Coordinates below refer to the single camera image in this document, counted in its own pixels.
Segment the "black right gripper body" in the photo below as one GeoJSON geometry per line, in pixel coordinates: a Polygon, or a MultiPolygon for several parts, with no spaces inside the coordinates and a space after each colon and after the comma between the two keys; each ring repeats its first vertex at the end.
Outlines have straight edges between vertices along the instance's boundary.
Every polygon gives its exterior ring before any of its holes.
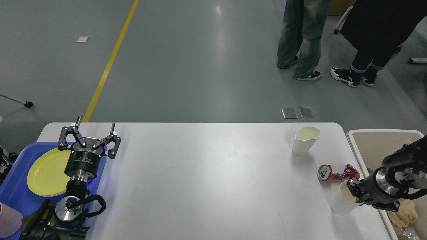
{"type": "Polygon", "coordinates": [[[397,196],[399,188],[392,185],[391,180],[387,179],[387,173],[386,168],[379,168],[361,182],[361,201],[367,205],[374,205],[377,203],[391,204],[400,199],[397,196]]]}

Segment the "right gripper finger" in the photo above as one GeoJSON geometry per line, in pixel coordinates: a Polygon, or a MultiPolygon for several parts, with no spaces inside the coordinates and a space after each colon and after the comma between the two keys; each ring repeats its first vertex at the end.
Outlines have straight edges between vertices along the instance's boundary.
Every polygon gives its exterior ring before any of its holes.
{"type": "Polygon", "coordinates": [[[377,203],[373,204],[372,207],[374,207],[376,209],[384,210],[384,211],[398,212],[400,204],[401,203],[398,200],[393,201],[391,203],[377,202],[377,203]]]}
{"type": "Polygon", "coordinates": [[[357,179],[356,177],[349,177],[346,186],[348,187],[351,195],[356,198],[356,201],[366,200],[366,190],[364,186],[364,179],[357,179]]]}

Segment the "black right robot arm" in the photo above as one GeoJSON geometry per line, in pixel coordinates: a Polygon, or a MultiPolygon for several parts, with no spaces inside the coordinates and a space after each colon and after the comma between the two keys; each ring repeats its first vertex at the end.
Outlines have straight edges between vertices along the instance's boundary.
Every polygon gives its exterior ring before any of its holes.
{"type": "Polygon", "coordinates": [[[414,200],[427,193],[427,139],[410,143],[386,156],[382,166],[365,179],[346,183],[359,205],[397,212],[400,199],[414,200]]]}

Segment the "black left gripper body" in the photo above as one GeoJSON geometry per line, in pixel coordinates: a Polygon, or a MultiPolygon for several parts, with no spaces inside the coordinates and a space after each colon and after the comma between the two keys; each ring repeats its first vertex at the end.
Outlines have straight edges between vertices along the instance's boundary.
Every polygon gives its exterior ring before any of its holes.
{"type": "Polygon", "coordinates": [[[95,179],[98,176],[99,167],[104,155],[104,148],[96,150],[72,149],[64,173],[72,177],[76,175],[76,172],[81,171],[87,174],[88,179],[95,179]]]}

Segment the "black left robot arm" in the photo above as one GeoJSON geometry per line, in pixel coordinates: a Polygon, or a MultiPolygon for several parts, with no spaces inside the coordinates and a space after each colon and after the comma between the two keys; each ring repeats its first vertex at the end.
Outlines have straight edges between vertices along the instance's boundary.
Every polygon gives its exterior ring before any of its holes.
{"type": "Polygon", "coordinates": [[[107,204],[101,195],[90,193],[89,184],[98,176],[102,158],[115,159],[121,138],[115,123],[102,138],[84,137],[79,132],[81,116],[60,132],[57,148],[70,150],[62,168],[69,180],[64,196],[57,202],[47,199],[28,217],[22,227],[20,240],[84,240],[89,230],[88,218],[103,213],[107,204]]]}

